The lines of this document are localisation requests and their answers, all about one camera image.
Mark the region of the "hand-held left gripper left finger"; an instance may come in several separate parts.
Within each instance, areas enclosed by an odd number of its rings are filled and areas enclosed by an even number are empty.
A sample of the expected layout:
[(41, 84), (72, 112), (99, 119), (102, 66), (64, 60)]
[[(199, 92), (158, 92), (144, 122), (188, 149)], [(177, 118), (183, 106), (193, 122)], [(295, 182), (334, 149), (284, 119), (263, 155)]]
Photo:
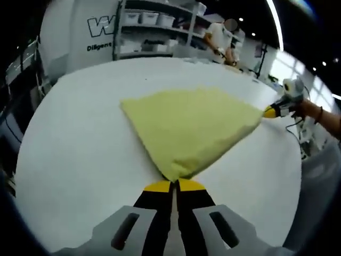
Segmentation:
[(146, 186), (134, 205), (122, 206), (95, 226), (89, 241), (54, 255), (161, 255), (170, 228), (172, 189), (165, 180)]

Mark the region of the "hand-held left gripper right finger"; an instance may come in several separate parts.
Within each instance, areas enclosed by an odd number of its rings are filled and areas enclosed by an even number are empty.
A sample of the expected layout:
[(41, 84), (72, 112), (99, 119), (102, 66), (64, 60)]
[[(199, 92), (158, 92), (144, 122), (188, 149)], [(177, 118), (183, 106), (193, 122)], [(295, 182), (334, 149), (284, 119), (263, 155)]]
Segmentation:
[(215, 204), (196, 181), (178, 179), (177, 209), (187, 255), (289, 255), (261, 240), (254, 225), (226, 205)]

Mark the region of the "person's right hand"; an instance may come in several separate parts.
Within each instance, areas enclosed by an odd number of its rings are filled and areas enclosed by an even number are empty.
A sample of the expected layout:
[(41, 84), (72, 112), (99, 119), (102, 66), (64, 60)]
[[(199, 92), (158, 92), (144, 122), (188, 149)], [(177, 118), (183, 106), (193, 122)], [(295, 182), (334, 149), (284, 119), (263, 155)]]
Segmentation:
[(314, 112), (315, 104), (312, 103), (310, 100), (304, 99), (301, 103), (297, 104), (293, 108), (293, 114), (291, 115), (292, 118), (305, 118), (305, 117), (312, 117)]

